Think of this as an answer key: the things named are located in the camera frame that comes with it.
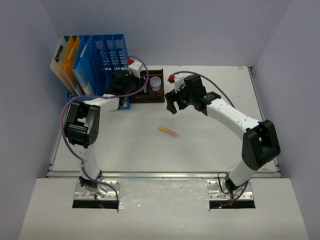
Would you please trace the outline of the small clear round container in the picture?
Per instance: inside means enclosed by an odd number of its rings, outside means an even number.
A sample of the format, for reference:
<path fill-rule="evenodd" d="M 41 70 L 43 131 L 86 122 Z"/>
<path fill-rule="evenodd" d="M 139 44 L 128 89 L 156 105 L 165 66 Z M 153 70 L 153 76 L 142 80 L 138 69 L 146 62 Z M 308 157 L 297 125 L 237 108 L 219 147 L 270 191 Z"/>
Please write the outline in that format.
<path fill-rule="evenodd" d="M 158 76 L 153 76 L 149 80 L 150 89 L 154 92 L 157 92 L 161 89 L 162 80 Z"/>

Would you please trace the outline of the blue folder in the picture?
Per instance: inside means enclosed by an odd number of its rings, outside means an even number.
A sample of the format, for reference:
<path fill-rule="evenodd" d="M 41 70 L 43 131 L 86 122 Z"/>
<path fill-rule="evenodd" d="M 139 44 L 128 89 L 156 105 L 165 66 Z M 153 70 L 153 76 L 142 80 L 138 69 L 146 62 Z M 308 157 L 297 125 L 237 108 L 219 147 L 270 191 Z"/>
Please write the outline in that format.
<path fill-rule="evenodd" d="M 72 67 L 72 71 L 85 95 L 93 95 L 95 93 L 94 87 L 96 86 L 93 82 L 94 73 L 91 66 L 89 49 L 87 49 L 89 38 L 89 35 L 82 35 L 80 37 Z"/>

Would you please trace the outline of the orange binder folder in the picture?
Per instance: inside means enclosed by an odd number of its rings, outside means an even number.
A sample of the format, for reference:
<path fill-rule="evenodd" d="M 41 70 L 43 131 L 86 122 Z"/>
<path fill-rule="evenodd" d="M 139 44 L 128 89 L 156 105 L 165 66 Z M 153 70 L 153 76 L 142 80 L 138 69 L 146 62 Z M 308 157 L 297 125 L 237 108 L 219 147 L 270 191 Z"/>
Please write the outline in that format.
<path fill-rule="evenodd" d="M 71 89 L 73 90 L 72 94 L 74 96 L 84 95 L 84 91 L 73 72 L 73 66 L 80 41 L 81 38 L 79 36 L 77 36 L 76 38 L 74 38 L 72 35 L 69 36 L 66 46 L 66 52 L 61 66 L 62 73 L 71 84 Z"/>

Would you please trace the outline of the white clipboard with metal clip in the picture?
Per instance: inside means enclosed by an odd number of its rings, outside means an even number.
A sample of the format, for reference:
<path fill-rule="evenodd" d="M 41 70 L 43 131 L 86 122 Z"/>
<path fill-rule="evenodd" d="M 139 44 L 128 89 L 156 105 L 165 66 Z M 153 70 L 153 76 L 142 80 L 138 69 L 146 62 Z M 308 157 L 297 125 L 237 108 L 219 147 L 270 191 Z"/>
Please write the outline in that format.
<path fill-rule="evenodd" d="M 67 41 L 62 36 L 57 44 L 56 50 L 53 54 L 50 69 L 54 72 L 54 74 L 58 77 L 58 79 L 64 84 L 64 86 L 75 95 L 76 92 L 72 87 L 70 81 L 66 78 L 62 71 L 62 65 L 65 57 L 65 53 L 67 50 Z"/>

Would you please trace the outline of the pink eraser stick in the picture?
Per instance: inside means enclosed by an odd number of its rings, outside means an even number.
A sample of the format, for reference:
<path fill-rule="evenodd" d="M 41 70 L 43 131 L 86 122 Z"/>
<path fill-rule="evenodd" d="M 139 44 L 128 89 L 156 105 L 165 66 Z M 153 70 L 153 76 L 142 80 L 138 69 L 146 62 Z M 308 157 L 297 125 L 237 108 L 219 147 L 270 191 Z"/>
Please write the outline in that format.
<path fill-rule="evenodd" d="M 147 92 L 148 92 L 148 80 L 145 81 L 144 87 L 143 87 L 143 93 L 147 94 Z"/>

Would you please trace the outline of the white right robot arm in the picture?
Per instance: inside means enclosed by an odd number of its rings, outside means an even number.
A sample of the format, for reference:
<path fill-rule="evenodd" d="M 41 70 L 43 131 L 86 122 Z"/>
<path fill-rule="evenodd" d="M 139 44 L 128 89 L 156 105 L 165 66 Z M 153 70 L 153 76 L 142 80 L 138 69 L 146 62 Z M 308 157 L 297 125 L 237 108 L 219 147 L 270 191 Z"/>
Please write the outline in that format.
<path fill-rule="evenodd" d="M 281 153 L 276 128 L 270 120 L 251 118 L 219 94 L 208 92 L 199 75 L 170 75 L 168 82 L 174 85 L 174 89 L 165 94 L 168 111 L 176 114 L 178 110 L 192 106 L 223 124 L 242 141 L 240 162 L 224 180 L 223 191 L 227 196 L 239 193 L 245 182 Z"/>

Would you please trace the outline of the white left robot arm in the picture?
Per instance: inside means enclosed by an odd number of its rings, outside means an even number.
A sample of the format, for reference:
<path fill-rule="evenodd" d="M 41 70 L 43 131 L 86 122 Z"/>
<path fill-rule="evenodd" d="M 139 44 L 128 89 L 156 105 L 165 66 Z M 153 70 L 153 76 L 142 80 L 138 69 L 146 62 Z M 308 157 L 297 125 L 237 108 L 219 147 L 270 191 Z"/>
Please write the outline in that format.
<path fill-rule="evenodd" d="M 106 88 L 105 94 L 100 97 L 93 95 L 89 100 L 76 97 L 61 113 L 62 138 L 80 161 L 80 185 L 94 197 L 101 195 L 104 190 L 102 171 L 95 152 L 101 114 L 120 109 L 128 97 L 141 92 L 146 85 L 141 71 L 130 67 L 116 70 L 113 76 L 114 80 Z"/>

